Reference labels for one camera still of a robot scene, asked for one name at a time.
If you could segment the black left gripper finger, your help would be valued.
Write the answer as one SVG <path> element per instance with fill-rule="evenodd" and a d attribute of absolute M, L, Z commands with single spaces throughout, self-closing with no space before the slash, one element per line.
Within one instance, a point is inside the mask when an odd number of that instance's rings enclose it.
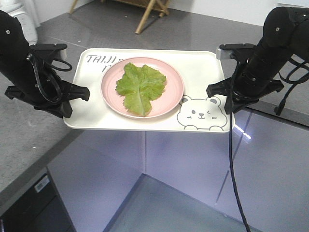
<path fill-rule="evenodd" d="M 87 87 L 81 87 L 73 83 L 64 81 L 64 99 L 67 101 L 74 99 L 82 99 L 88 101 L 90 91 Z"/>
<path fill-rule="evenodd" d="M 70 118 L 72 114 L 72 107 L 69 101 L 64 101 L 60 103 L 44 103 L 35 106 L 36 110 L 45 111 L 47 113 L 53 114 L 59 118 Z"/>

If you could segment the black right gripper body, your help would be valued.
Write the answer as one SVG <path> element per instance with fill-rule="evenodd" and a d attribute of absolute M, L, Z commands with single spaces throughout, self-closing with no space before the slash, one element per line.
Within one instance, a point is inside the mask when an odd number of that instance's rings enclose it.
<path fill-rule="evenodd" d="M 239 76 L 235 78 L 232 96 L 228 95 L 226 103 L 231 101 L 236 104 L 241 101 L 255 101 L 272 92 L 280 92 L 284 85 L 280 80 L 251 76 Z"/>

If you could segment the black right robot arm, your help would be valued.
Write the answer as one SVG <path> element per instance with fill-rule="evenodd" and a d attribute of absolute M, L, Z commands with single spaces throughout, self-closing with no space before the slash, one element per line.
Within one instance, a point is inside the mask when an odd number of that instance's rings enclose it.
<path fill-rule="evenodd" d="M 274 77 L 292 55 L 309 60 L 309 10 L 299 7 L 276 7 L 266 17 L 263 36 L 257 45 L 222 44 L 218 59 L 234 59 L 233 75 L 207 87 L 208 97 L 226 96 L 225 112 L 236 113 L 259 99 L 283 89 Z"/>

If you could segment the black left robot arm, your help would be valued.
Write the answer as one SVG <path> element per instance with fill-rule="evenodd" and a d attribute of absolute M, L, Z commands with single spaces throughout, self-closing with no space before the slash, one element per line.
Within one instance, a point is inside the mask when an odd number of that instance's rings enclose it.
<path fill-rule="evenodd" d="M 36 110 L 69 118 L 72 114 L 70 101 L 88 101 L 90 91 L 57 75 L 57 71 L 72 70 L 63 57 L 66 48 L 64 43 L 29 45 L 19 20 L 1 11 L 0 72 L 12 82 L 5 95 L 28 103 Z"/>

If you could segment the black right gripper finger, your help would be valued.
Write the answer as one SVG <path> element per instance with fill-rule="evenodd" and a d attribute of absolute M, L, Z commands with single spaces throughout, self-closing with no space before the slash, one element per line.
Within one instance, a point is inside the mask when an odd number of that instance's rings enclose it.
<path fill-rule="evenodd" d="M 237 113 L 241 109 L 257 103 L 258 99 L 241 98 L 241 97 L 230 97 L 228 96 L 225 102 L 224 110 L 227 115 L 231 113 Z"/>
<path fill-rule="evenodd" d="M 215 95 L 232 97 L 232 78 L 227 78 L 218 83 L 208 85 L 206 93 L 209 98 Z"/>

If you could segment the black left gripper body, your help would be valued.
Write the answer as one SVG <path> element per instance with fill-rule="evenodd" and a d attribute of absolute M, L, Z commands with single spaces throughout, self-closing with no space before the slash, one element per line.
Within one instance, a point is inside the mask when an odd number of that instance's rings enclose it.
<path fill-rule="evenodd" d="M 61 98 L 60 102 L 64 102 L 67 101 L 64 99 L 64 80 L 61 81 L 60 84 L 60 89 L 61 89 Z M 34 87 L 33 89 L 34 91 L 31 91 L 29 93 L 26 93 L 25 91 L 23 92 L 19 87 L 16 86 L 8 86 L 6 91 L 5 91 L 5 95 L 9 98 L 9 99 L 18 99 L 21 100 L 25 103 L 28 103 L 30 105 L 32 105 L 34 108 L 35 106 L 39 105 L 39 104 L 44 104 L 44 103 L 48 103 L 50 101 L 48 101 L 40 92 L 38 87 Z"/>

